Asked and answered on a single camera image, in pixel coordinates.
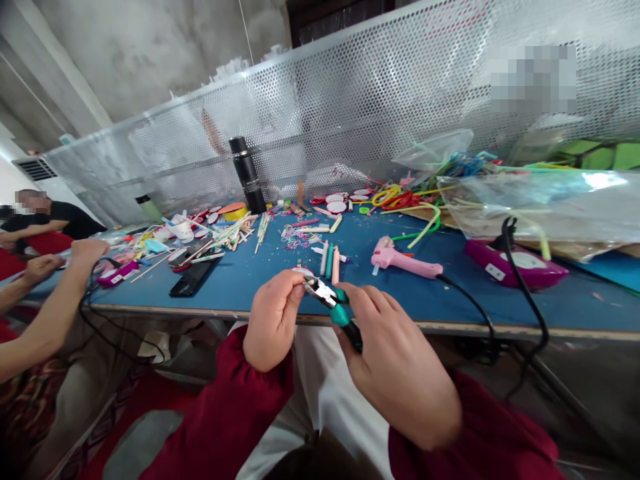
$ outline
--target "black thermos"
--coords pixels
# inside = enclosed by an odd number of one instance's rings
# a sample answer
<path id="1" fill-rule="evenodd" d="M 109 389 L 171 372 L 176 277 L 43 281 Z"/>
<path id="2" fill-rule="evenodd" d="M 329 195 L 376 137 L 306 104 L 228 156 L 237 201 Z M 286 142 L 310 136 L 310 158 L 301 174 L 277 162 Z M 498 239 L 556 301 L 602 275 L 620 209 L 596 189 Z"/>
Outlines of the black thermos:
<path id="1" fill-rule="evenodd" d="M 262 196 L 262 188 L 258 174 L 255 172 L 253 158 L 247 148 L 247 142 L 244 137 L 236 137 L 229 140 L 231 152 L 233 152 L 233 164 L 238 172 L 238 178 L 245 190 L 245 198 L 247 206 L 251 213 L 264 213 L 267 211 L 265 198 Z"/>

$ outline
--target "smartphone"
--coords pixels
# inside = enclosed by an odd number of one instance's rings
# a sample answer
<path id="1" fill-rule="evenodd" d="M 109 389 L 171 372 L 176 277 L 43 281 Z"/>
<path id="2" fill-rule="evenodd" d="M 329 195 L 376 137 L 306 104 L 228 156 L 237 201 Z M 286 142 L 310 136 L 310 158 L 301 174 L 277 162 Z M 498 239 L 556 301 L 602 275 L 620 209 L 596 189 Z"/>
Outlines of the smartphone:
<path id="1" fill-rule="evenodd" d="M 188 270 L 184 272 L 182 278 L 178 280 L 171 291 L 169 292 L 170 297 L 192 297 L 202 284 L 207 281 L 211 272 L 216 267 L 218 263 L 220 263 L 222 257 L 218 257 L 216 259 L 212 259 L 211 261 L 204 261 L 200 263 L 194 263 Z"/>

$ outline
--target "hand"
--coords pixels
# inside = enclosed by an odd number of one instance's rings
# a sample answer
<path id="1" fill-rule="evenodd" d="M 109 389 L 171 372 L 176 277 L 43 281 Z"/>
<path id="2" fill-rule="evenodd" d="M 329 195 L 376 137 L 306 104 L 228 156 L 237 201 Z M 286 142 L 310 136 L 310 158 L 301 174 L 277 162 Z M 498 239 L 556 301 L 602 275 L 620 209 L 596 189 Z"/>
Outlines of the hand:
<path id="1" fill-rule="evenodd" d="M 360 327 L 360 355 L 334 326 L 360 393 L 422 450 L 453 442 L 462 425 L 458 392 L 420 329 L 400 304 L 375 287 L 339 283 Z"/>
<path id="2" fill-rule="evenodd" d="M 304 274 L 284 270 L 256 292 L 243 343 L 245 358 L 256 370 L 268 372 L 291 349 L 304 281 Z"/>
<path id="3" fill-rule="evenodd" d="M 65 260 L 55 255 L 42 255 L 27 262 L 25 281 L 30 285 L 38 285 L 53 275 L 58 268 L 65 264 Z"/>
<path id="4" fill-rule="evenodd" d="M 14 243 L 20 240 L 20 234 L 18 232 L 2 232 L 0 233 L 0 242 L 2 243 Z"/>
<path id="5" fill-rule="evenodd" d="M 93 266 L 104 256 L 111 246 L 104 240 L 76 240 L 71 244 L 71 265 L 83 264 Z"/>

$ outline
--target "pink hot glue gun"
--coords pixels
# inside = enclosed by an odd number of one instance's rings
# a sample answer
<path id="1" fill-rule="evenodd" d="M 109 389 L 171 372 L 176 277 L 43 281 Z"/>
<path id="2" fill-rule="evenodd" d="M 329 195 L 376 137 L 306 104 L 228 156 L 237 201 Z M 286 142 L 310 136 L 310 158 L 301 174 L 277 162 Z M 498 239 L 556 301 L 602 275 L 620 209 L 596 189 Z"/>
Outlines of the pink hot glue gun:
<path id="1" fill-rule="evenodd" d="M 434 279 L 436 275 L 441 275 L 443 271 L 442 265 L 438 263 L 421 262 L 396 251 L 393 248 L 393 240 L 389 237 L 382 237 L 378 240 L 371 257 L 371 264 L 373 265 L 374 275 L 378 274 L 380 267 L 387 268 L 390 265 L 428 279 Z"/>

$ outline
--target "green water bottle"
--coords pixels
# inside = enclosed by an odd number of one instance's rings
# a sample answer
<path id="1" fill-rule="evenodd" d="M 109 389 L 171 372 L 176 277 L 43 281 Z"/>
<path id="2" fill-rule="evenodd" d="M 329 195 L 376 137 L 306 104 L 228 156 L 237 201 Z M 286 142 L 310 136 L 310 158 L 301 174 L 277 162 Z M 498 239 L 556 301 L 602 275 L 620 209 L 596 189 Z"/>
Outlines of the green water bottle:
<path id="1" fill-rule="evenodd" d="M 155 206 L 155 203 L 151 200 L 150 196 L 142 195 L 142 197 L 136 198 L 135 201 L 140 205 L 140 208 L 149 220 L 162 224 L 162 212 L 158 210 L 158 207 Z"/>

